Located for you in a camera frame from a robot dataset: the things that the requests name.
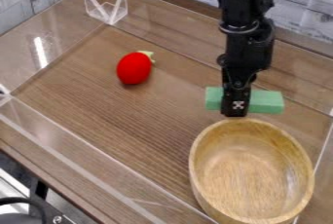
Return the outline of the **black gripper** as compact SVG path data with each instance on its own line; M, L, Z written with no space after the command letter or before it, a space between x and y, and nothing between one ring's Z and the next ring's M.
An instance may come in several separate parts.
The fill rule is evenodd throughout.
M247 115L251 83L271 64L274 30L272 20L263 19L252 32L225 36L225 50L216 58L223 86L220 114L225 117Z

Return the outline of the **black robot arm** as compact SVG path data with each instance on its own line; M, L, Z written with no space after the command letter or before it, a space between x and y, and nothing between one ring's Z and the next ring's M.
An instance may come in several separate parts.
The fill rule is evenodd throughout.
M220 114L244 117L249 108L251 84L271 63L274 23L264 13L272 0L216 0L219 31L225 35L224 53L216 64L221 74Z

